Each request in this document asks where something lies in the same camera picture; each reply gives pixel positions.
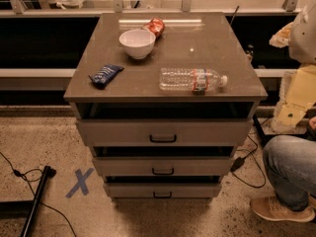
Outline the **person hand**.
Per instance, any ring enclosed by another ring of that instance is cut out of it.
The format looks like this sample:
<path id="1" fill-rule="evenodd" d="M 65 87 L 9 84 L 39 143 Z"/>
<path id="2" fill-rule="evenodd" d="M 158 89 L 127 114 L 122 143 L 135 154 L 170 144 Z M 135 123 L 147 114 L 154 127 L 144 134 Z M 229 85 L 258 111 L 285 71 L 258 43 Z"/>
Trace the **person hand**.
<path id="1" fill-rule="evenodd" d="M 316 117 L 313 117 L 309 120 L 309 127 L 312 129 L 312 130 L 315 130 L 316 129 Z"/>

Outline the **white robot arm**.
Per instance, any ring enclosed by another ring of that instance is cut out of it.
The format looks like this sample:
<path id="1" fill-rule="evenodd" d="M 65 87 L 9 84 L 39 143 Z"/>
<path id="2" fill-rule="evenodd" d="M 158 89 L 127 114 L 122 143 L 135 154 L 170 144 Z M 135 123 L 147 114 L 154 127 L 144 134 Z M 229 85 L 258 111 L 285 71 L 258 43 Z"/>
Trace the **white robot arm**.
<path id="1" fill-rule="evenodd" d="M 289 56 L 300 63 L 285 72 L 280 84 L 272 129 L 286 133 L 295 128 L 316 104 L 316 0 L 304 6 L 294 21 L 274 34 L 269 44 L 288 47 Z"/>

